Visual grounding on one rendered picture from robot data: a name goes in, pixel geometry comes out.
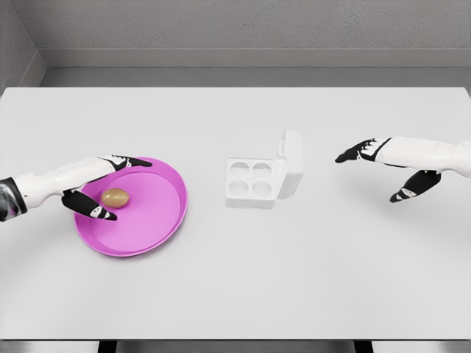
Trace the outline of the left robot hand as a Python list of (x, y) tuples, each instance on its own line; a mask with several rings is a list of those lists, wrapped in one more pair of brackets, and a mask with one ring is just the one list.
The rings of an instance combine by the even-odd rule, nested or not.
[(47, 174), (54, 188), (61, 192), (65, 207), (89, 218), (116, 221), (117, 216), (100, 205), (81, 189), (85, 184), (95, 182), (105, 176), (136, 166), (151, 167), (152, 163), (134, 157), (108, 155), (90, 157), (53, 170)]

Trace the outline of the brown egg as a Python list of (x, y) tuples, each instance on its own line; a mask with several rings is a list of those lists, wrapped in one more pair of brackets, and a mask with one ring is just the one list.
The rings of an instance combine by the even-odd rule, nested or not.
[(113, 209), (126, 206), (129, 200), (130, 195), (128, 192), (120, 188), (107, 189), (101, 196), (102, 204)]

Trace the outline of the white egg box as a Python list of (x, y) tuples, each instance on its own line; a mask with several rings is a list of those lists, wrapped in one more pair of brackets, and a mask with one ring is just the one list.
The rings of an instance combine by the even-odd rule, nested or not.
[(232, 208), (271, 209), (278, 199), (294, 195), (304, 175), (302, 138), (287, 129), (273, 159), (227, 161), (225, 204)]

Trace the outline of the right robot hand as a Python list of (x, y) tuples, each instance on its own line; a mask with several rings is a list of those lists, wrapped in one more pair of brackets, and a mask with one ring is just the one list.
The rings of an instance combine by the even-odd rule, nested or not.
[(398, 203), (415, 198), (439, 184), (444, 169), (443, 155), (435, 150), (439, 143), (419, 138), (372, 138), (346, 149), (336, 163), (350, 160), (367, 160), (396, 168), (413, 168), (417, 172), (389, 201)]

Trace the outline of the pink round plate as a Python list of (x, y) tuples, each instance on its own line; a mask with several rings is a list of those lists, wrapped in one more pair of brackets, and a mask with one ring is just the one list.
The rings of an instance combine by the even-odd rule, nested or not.
[(152, 165), (125, 168), (82, 189), (97, 202), (111, 188), (130, 196), (125, 206), (112, 211), (115, 221), (74, 214), (78, 235), (93, 250), (112, 257), (143, 254), (163, 244), (180, 227), (188, 206), (183, 178), (161, 160), (146, 157), (145, 161)]

